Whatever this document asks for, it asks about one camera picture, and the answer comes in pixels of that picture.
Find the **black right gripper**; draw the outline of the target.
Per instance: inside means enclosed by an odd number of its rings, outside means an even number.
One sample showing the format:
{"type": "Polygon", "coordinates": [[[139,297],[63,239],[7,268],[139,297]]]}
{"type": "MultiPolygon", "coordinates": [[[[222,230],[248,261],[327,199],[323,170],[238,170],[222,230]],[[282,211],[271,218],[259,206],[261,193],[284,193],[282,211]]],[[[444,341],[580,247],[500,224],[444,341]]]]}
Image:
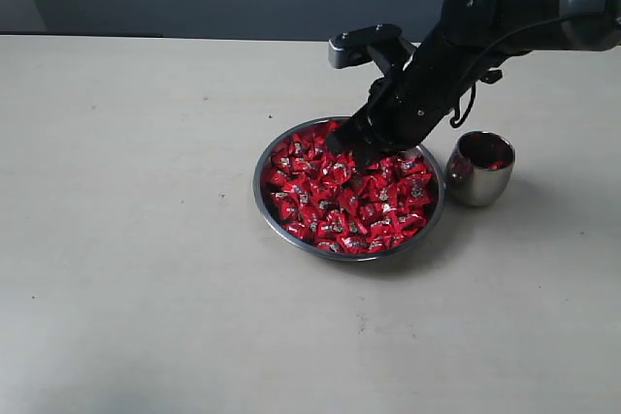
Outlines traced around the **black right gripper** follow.
{"type": "Polygon", "coordinates": [[[422,143],[467,90],[468,73],[483,46],[451,42],[436,27],[417,47],[403,71],[376,80],[360,115],[326,136],[330,151],[352,151],[356,170],[422,143]]]}

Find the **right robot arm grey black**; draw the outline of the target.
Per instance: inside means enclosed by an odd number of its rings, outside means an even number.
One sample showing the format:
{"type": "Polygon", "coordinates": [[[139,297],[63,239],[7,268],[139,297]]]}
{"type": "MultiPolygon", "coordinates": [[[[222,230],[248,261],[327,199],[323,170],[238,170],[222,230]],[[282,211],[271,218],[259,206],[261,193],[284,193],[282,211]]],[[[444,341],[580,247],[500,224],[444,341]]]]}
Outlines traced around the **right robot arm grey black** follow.
{"type": "Polygon", "coordinates": [[[422,143],[443,120],[461,126],[463,96],[502,77],[508,59],[539,50],[606,51],[620,43],[620,0],[443,0],[418,46],[382,23],[330,40],[336,69],[374,63],[381,76],[366,104],[327,137],[358,168],[422,143]]]}

